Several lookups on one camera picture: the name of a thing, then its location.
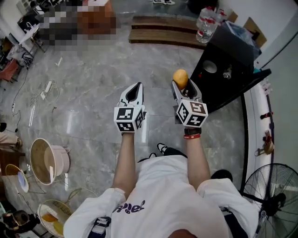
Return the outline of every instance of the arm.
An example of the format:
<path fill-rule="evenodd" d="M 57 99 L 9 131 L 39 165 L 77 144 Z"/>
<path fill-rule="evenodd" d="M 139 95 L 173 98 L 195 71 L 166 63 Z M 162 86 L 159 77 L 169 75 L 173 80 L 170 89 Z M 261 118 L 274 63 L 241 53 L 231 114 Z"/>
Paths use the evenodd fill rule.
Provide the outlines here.
<path fill-rule="evenodd" d="M 135 188 L 135 134 L 124 133 L 112 188 L 120 188 L 126 199 Z"/>
<path fill-rule="evenodd" d="M 188 179 L 190 185 L 197 190 L 203 181 L 210 179 L 210 169 L 200 138 L 186 140 L 186 154 Z"/>

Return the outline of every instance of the wooden step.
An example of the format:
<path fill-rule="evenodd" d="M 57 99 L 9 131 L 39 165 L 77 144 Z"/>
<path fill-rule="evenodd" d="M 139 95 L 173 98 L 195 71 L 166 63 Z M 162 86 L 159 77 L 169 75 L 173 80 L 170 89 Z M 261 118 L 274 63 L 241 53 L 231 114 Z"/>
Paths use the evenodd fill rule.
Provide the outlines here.
<path fill-rule="evenodd" d="M 195 33 L 177 32 L 159 29 L 132 29 L 130 43 L 166 44 L 204 49 L 205 44 L 196 40 Z"/>
<path fill-rule="evenodd" d="M 196 21 L 170 17 L 135 16 L 131 28 L 171 30 L 187 33 L 197 32 Z"/>

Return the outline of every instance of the chair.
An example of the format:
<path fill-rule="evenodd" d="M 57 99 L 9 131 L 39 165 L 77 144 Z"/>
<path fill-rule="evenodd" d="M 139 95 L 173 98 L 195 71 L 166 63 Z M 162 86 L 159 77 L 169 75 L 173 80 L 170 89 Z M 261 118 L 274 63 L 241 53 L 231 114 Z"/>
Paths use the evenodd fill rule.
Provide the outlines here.
<path fill-rule="evenodd" d="M 0 72 L 0 79 L 9 81 L 11 83 L 12 80 L 17 81 L 13 78 L 14 73 L 18 70 L 19 65 L 16 59 L 12 59 L 6 67 Z"/>

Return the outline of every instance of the shoe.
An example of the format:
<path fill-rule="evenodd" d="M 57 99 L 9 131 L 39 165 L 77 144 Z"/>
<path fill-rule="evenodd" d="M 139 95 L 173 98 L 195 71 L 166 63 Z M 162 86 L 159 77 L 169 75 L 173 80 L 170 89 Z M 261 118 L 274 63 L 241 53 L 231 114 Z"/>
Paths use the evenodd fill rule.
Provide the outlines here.
<path fill-rule="evenodd" d="M 174 5 L 175 2 L 173 2 L 172 0 L 164 0 L 164 5 Z"/>
<path fill-rule="evenodd" d="M 15 147 L 20 149 L 22 146 L 23 146 L 23 141 L 20 138 L 18 138 L 18 142 L 15 144 Z"/>
<path fill-rule="evenodd" d="M 233 176 L 232 174 L 225 170 L 225 169 L 221 169 L 221 170 L 217 170 L 212 176 L 211 179 L 230 179 L 233 182 Z"/>
<path fill-rule="evenodd" d="M 168 148 L 165 144 L 163 143 L 158 143 L 157 148 L 160 151 L 161 154 L 164 154 L 165 150 Z"/>
<path fill-rule="evenodd" d="M 157 154 L 155 154 L 154 152 L 152 152 L 148 158 L 152 158 L 151 156 L 154 155 L 154 157 L 157 157 Z"/>
<path fill-rule="evenodd" d="M 0 123 L 0 132 L 4 132 L 6 129 L 7 124 L 5 122 Z"/>
<path fill-rule="evenodd" d="M 164 0 L 153 0 L 153 3 L 163 3 L 164 4 Z"/>

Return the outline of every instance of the electric fan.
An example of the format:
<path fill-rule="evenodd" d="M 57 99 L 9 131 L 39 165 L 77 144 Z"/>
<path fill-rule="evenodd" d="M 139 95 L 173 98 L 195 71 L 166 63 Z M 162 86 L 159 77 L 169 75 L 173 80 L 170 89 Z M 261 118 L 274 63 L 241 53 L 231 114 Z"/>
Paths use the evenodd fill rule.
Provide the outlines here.
<path fill-rule="evenodd" d="M 256 237 L 288 237 L 298 225 L 298 174 L 283 164 L 257 169 L 242 196 L 259 210 Z"/>

